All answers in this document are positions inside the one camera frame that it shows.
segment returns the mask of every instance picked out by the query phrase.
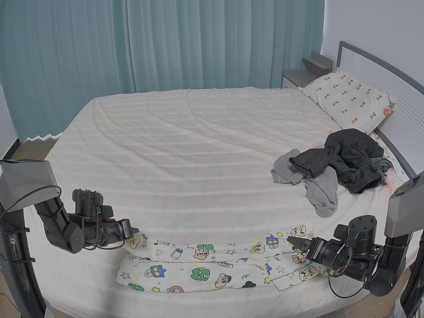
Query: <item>tiled floor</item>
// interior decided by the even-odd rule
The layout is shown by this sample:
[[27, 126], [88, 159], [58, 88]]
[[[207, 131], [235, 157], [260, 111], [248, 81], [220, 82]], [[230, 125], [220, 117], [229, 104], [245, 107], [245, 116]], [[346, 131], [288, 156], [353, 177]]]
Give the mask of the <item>tiled floor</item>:
[[[18, 148], [12, 158], [44, 159], [50, 152], [56, 140], [57, 139], [54, 138], [46, 138], [43, 140], [35, 139], [33, 141], [27, 140]], [[393, 291], [385, 297], [377, 298], [368, 295], [355, 304], [335, 312], [322, 315], [319, 318], [384, 318], [390, 313], [390, 310], [398, 295], [402, 291], [404, 285], [406, 284], [409, 275], [410, 272], [409, 269], [407, 269], [395, 286], [395, 289], [393, 289]], [[5, 284], [3, 274], [0, 274], [0, 292], [8, 295], [8, 297], [12, 299]], [[56, 318], [72, 318], [69, 315], [65, 315], [64, 313], [61, 313], [57, 310], [54, 311]], [[4, 318], [20, 317], [19, 313], [8, 301], [8, 299], [2, 295], [0, 295], [0, 312], [2, 312], [1, 317]]]

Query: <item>bed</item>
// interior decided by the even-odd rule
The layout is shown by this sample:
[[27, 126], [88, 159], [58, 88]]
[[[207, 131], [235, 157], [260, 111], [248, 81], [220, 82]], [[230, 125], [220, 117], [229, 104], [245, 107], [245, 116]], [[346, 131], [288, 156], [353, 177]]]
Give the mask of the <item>bed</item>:
[[[413, 176], [424, 160], [406, 145], [424, 145], [424, 87], [384, 61], [341, 42], [337, 66], [386, 90], [399, 109], [376, 134], [398, 172]], [[338, 223], [361, 214], [379, 222], [384, 243], [390, 194], [402, 184], [352, 196], [339, 185], [337, 212], [324, 219], [305, 198], [302, 184], [274, 184], [273, 162], [292, 148], [323, 143], [340, 127], [298, 89], [204, 89], [121, 94], [89, 102], [47, 156], [73, 212], [75, 188], [97, 190], [117, 219], [130, 218], [158, 240], [175, 244], [256, 240], [270, 226], [304, 220], [330, 238]], [[115, 282], [125, 251], [71, 255], [49, 245], [42, 222], [25, 209], [28, 243], [43, 295], [74, 317], [317, 317], [365, 296], [335, 297], [326, 278], [316, 276], [290, 289], [220, 289], [209, 292], [139, 293]], [[411, 241], [407, 264], [418, 250]], [[351, 279], [335, 287], [348, 295]]]

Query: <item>teal curtain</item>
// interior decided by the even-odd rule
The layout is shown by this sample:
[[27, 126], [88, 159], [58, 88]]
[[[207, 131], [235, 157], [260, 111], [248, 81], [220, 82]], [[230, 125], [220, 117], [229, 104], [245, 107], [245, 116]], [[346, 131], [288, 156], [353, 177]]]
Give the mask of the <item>teal curtain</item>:
[[281, 87], [320, 51], [324, 0], [0, 0], [0, 82], [20, 140], [92, 98]]

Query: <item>black baseboard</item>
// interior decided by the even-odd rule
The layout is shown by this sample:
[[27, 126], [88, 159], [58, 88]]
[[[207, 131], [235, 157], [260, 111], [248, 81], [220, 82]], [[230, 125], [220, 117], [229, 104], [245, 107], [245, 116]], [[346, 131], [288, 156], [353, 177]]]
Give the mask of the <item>black baseboard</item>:
[[16, 150], [18, 149], [20, 145], [21, 145], [21, 142], [19, 141], [19, 139], [16, 139], [16, 141], [10, 147], [9, 151], [7, 151], [3, 159], [10, 159], [15, 154]]

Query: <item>gray headboard frame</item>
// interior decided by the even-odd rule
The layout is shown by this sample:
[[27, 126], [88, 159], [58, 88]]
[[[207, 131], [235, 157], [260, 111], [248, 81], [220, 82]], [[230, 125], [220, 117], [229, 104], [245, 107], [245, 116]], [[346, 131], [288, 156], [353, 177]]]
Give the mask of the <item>gray headboard frame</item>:
[[[395, 66], [389, 64], [388, 62], [374, 56], [371, 53], [368, 53], [367, 51], [361, 50], [360, 48], [350, 45], [345, 41], [340, 41], [339, 43], [339, 52], [337, 56], [337, 63], [336, 67], [340, 67], [341, 57], [342, 57], [342, 50], [343, 48], [346, 48], [348, 50], [351, 50], [373, 62], [378, 64], [379, 66], [385, 68], [386, 70], [392, 72], [394, 75], [398, 76], [400, 79], [405, 81], [407, 84], [415, 88], [417, 91], [419, 91], [422, 95], [424, 95], [424, 86], [421, 85], [419, 82], [417, 82], [415, 79], [410, 77], [408, 74], [402, 72]], [[411, 167], [411, 165], [407, 162], [407, 160], [402, 156], [402, 154], [399, 152], [399, 150], [393, 145], [393, 143], [378, 129], [376, 128], [374, 132], [381, 137], [381, 139], [385, 142], [387, 147], [393, 152], [395, 157], [398, 159], [399, 163], [401, 164], [403, 170], [408, 175], [408, 177], [413, 178], [416, 177], [416, 173], [414, 169]]]

